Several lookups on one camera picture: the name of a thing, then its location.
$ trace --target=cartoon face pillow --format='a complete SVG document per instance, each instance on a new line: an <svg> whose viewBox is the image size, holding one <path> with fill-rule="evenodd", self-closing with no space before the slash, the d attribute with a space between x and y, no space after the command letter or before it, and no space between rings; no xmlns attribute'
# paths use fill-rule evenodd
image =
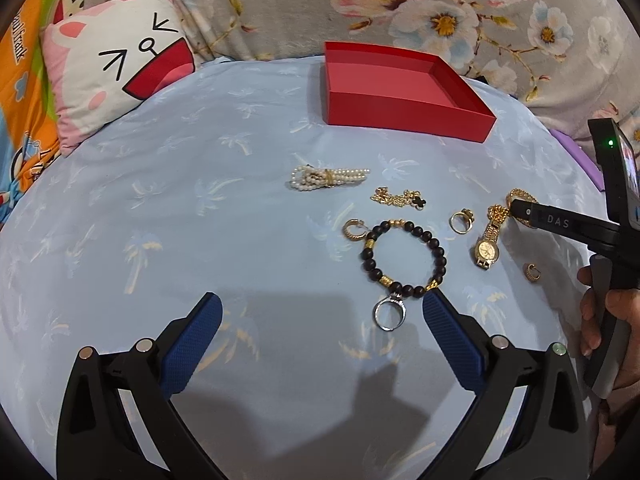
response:
<svg viewBox="0 0 640 480"><path fill-rule="evenodd" d="M60 152L195 70L172 0L111 0L49 25L42 53Z"/></svg>

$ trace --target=bed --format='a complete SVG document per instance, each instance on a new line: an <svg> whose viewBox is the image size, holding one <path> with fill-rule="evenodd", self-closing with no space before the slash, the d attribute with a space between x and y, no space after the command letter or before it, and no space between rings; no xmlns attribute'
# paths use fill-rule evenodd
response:
<svg viewBox="0 0 640 480"><path fill-rule="evenodd" d="M486 208L511 187L605 218L603 197L571 156L522 104L471 80L497 116L484 144L328 126L322 69L322 57L206 64L56 160L20 200L0 234L0 399L50 473L78 349L128 349L212 290L222 329L173 401L226 475L417 476L472 394L417 301L400 330L374 328L382 290L359 268L360 244L341 233L349 218L429 228L449 259L442 290L460 312L518 346L561 341L577 355L575 272L585 247L512 219L489 271L470 257ZM371 172L359 186L299 192L287 181L300 164ZM380 205L370 200L379 186L418 189L426 207ZM456 235L447 219L463 207L477 226ZM392 236L376 256L423 282L430 256ZM522 272L528 262L543 273L537 285ZM520 400L485 460L499 455ZM159 461L125 402L145 453Z"/></svg>

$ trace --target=purple fabric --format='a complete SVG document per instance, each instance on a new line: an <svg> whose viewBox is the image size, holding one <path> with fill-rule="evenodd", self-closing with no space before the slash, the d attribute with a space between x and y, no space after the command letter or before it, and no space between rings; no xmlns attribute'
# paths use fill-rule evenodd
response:
<svg viewBox="0 0 640 480"><path fill-rule="evenodd" d="M591 181L595 184L595 186L600 191L604 191L604 179L602 177L602 172L598 169L596 164L589 158L589 156L584 153L582 148L578 146L575 141L566 136L564 133L559 132L558 130L549 130L551 135L553 135L560 144L569 152L575 161L580 165L580 167L584 170L584 172L589 176Z"/></svg>

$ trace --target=watch face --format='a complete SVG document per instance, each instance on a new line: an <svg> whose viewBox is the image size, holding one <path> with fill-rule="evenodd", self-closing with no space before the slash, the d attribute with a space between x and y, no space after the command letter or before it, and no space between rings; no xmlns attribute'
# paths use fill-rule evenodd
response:
<svg viewBox="0 0 640 480"><path fill-rule="evenodd" d="M483 260L492 262L497 257L497 247L491 242L487 242L486 240L484 240L478 245L478 255Z"/></svg>

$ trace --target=red gift box lid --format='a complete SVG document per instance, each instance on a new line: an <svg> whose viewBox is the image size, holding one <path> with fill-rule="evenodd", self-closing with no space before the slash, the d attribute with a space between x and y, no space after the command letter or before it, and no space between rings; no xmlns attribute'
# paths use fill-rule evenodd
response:
<svg viewBox="0 0 640 480"><path fill-rule="evenodd" d="M327 41L327 122L484 142L495 116L473 89L433 54L367 43Z"/></svg>

